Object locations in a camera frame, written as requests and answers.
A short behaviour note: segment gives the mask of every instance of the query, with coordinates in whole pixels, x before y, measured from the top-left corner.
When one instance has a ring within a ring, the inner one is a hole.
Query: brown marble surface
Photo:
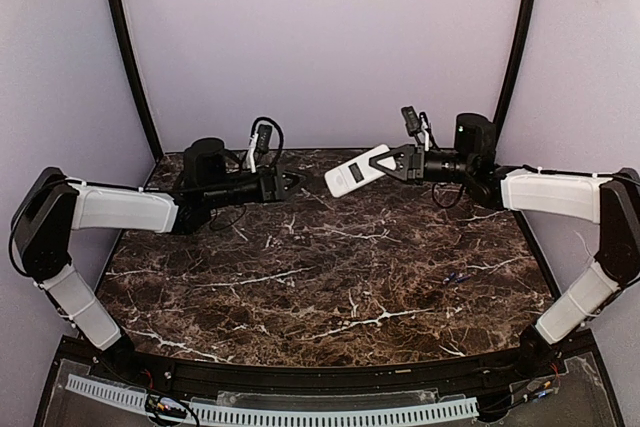
[[[358,153],[286,151],[309,184],[230,228],[126,232],[98,297],[139,350],[189,359],[380,365],[516,346],[551,296],[512,215],[466,197],[441,210],[428,186],[388,178],[332,198],[322,174]],[[151,185],[180,169],[167,156]],[[454,272],[471,278],[443,284]]]

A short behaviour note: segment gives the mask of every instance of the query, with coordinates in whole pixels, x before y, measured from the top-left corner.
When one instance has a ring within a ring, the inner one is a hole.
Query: black cable
[[[638,282],[640,282],[640,277],[638,277],[638,278],[636,278],[636,279],[632,280],[631,282],[629,282],[629,283],[626,285],[625,289],[628,289],[629,287],[632,287],[632,286],[636,285]]]
[[[529,384],[531,382],[533,382],[535,380],[535,377],[531,377],[530,379],[526,380],[524,384],[522,384],[520,387],[518,387],[517,389],[515,389],[513,392],[509,392],[509,394],[505,395],[504,397],[502,397],[500,400],[494,402],[491,405],[488,405],[487,407],[484,407],[483,409],[480,409],[480,413],[493,413],[490,412],[488,409],[491,409],[493,407],[495,407],[496,405],[500,405],[503,402],[511,399],[514,395],[519,394],[520,392],[522,392],[524,389],[526,389]]]
[[[214,223],[215,223],[216,219],[218,218],[218,209],[216,209],[215,217],[214,217],[213,219],[211,219],[211,221],[209,221],[209,230],[210,230],[211,232],[220,232],[221,230],[225,230],[225,229],[228,229],[228,228],[230,228],[230,227],[233,227],[233,226],[234,226],[234,225],[236,225],[236,224],[240,221],[240,219],[242,219],[242,218],[245,216],[245,214],[247,213],[247,206],[246,206],[246,204],[243,204],[243,205],[242,205],[242,208],[243,208],[242,213],[241,213],[240,215],[238,215],[238,217],[236,217],[235,219],[233,219],[233,220],[231,221],[231,223],[229,223],[229,224],[227,224],[227,225],[223,225],[222,227],[214,228]]]
[[[114,377],[116,377],[116,378],[117,378],[120,382],[122,382],[123,384],[130,385],[130,386],[132,386],[132,387],[137,387],[137,388],[140,388],[140,389],[144,389],[144,390],[147,392],[147,394],[151,393],[151,394],[158,395],[158,396],[161,396],[161,397],[166,397],[167,399],[171,399],[171,400],[173,400],[174,402],[176,402],[176,403],[180,404],[182,407],[184,407],[184,408],[185,408],[185,410],[186,410],[187,412],[189,412],[189,414],[191,414],[191,417],[193,417],[193,420],[194,420],[194,421],[195,421],[195,423],[196,423],[196,427],[200,427],[200,419],[198,418],[198,416],[196,415],[196,413],[194,412],[194,410],[193,410],[191,407],[189,407],[189,406],[187,405],[187,403],[186,403],[186,402],[184,402],[184,401],[182,401],[182,400],[174,399],[174,398],[173,398],[173,397],[171,397],[170,395],[168,395],[168,394],[166,394],[166,393],[164,393],[164,392],[160,392],[159,390],[152,389],[151,387],[144,387],[144,386],[142,386],[142,385],[138,385],[138,384],[136,384],[136,383],[134,383],[134,382],[131,382],[130,380],[127,380],[127,379],[125,379],[124,377],[122,377],[120,374],[118,374],[118,373],[115,371],[115,369],[113,369],[113,368],[109,365],[109,362],[107,362],[107,361],[105,361],[105,360],[104,360],[104,358],[99,358],[98,360],[99,360],[99,362],[101,362],[101,363],[102,363],[102,365],[104,365],[104,366],[105,366],[105,368],[106,368],[109,372],[111,372],[111,374],[112,374]]]
[[[456,198],[453,199],[453,202],[451,202],[450,204],[443,204],[438,200],[438,198],[436,196],[436,188],[437,188],[438,185],[439,184],[437,184],[437,183],[434,183],[434,184],[431,185],[431,199],[433,200],[433,203],[436,204],[441,209],[452,209],[456,205],[458,205],[458,203],[462,199],[462,194],[464,194],[464,185],[460,186],[460,189],[458,190],[458,193],[456,194]]]
[[[518,400],[517,402],[514,402],[511,405],[508,405],[507,407],[503,408],[503,409],[498,409],[498,410],[481,410],[480,413],[481,414],[503,414],[503,413],[507,413],[509,412],[511,409],[516,408],[519,405],[522,405],[526,402],[526,400],[524,398]]]
[[[523,164],[522,168],[524,170],[528,170],[529,172],[533,172],[535,174],[542,174],[542,175],[572,175],[576,177],[596,177],[600,179],[615,179],[620,182],[626,182],[629,184],[633,184],[636,187],[640,187],[640,181],[637,181],[636,179],[632,179],[631,177],[627,177],[621,174],[578,172],[573,170],[536,169],[535,167],[532,167],[528,164]]]
[[[140,192],[140,188],[139,187],[132,187],[130,185],[120,185],[120,184],[106,184],[104,182],[85,182],[82,180],[76,180],[76,179],[67,179],[68,183],[71,184],[80,184],[82,185],[83,183],[88,185],[89,187],[104,187],[107,189],[120,189],[120,190],[132,190],[134,192]]]
[[[238,170],[242,171],[242,164],[244,163],[244,159],[241,159],[236,155],[235,152],[229,149],[223,149],[222,154],[228,159],[231,159],[233,162],[235,162],[238,165]]]
[[[204,185],[202,187],[189,187],[185,189],[161,189],[158,187],[149,187],[143,189],[143,192],[147,192],[150,194],[170,194],[170,195],[179,195],[179,194],[196,194],[196,193],[204,193],[211,192],[216,190],[225,190],[225,189],[233,189],[234,187],[240,187],[242,185],[252,184],[256,180],[261,177],[264,177],[267,172],[258,172],[257,174],[243,174],[241,179],[238,179],[234,182],[229,182],[227,184],[213,184],[213,185]]]

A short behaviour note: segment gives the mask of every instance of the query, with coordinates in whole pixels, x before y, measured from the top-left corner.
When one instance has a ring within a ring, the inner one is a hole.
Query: perforated white strip
[[[94,379],[69,375],[67,390],[120,409],[146,415],[144,392],[123,389]],[[475,397],[398,409],[336,412],[289,412],[240,409],[191,402],[201,425],[217,427],[412,427],[478,416]],[[194,424],[191,417],[185,423]]]

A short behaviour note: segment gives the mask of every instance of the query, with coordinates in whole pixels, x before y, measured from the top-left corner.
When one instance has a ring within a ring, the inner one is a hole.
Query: lavender wall
[[[244,147],[261,114],[289,147],[404,143],[408,104],[448,144],[495,108],[519,1],[125,0],[167,150]]]
[[[120,60],[107,0],[0,0],[0,424],[33,423],[66,330],[9,266],[9,220],[40,171],[139,183],[152,158]],[[114,232],[80,232],[71,252],[95,284]]]
[[[536,0],[500,160],[545,167],[640,170],[640,0]],[[586,266],[598,228],[529,215],[561,287]],[[627,425],[640,425],[638,291],[593,323]]]

